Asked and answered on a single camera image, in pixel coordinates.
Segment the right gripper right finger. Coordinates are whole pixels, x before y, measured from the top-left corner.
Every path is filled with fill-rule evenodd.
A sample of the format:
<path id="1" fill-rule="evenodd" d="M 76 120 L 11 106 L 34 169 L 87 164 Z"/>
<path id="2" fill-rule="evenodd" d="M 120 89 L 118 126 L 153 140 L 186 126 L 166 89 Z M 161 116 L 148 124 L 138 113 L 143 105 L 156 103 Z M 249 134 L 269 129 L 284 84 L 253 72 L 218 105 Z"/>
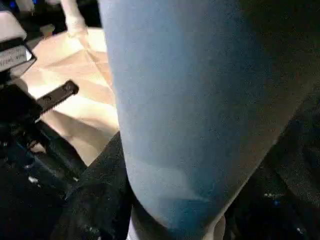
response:
<path id="1" fill-rule="evenodd" d="M 320 145 L 274 146 L 225 218 L 226 240 L 318 240 Z"/>

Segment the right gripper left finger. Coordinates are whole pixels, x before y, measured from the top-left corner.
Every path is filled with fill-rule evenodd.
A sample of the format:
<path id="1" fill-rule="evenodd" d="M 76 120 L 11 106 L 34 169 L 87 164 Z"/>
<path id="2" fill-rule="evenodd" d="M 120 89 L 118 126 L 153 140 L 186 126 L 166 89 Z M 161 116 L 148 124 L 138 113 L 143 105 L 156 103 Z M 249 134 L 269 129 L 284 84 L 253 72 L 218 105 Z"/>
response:
<path id="1" fill-rule="evenodd" d="M 67 194 L 53 240 L 125 240 L 133 193 L 117 132 Z"/>

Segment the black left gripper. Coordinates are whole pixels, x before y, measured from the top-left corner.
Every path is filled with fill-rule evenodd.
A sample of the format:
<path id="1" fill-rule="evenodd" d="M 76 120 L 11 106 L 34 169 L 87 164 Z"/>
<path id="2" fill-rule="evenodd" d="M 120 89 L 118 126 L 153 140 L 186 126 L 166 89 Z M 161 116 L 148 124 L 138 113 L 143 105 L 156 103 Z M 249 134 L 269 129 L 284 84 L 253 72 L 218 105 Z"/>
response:
<path id="1" fill-rule="evenodd" d="M 8 145 L 43 114 L 78 92 L 78 85 L 70 79 L 39 98 L 34 98 L 16 83 L 4 84 L 0 87 L 0 144 Z M 47 154 L 32 152 L 16 142 L 17 168 L 32 183 L 66 193 L 78 180 L 73 173 L 83 173 L 87 165 L 77 150 L 45 122 L 35 124 L 35 133 Z"/>

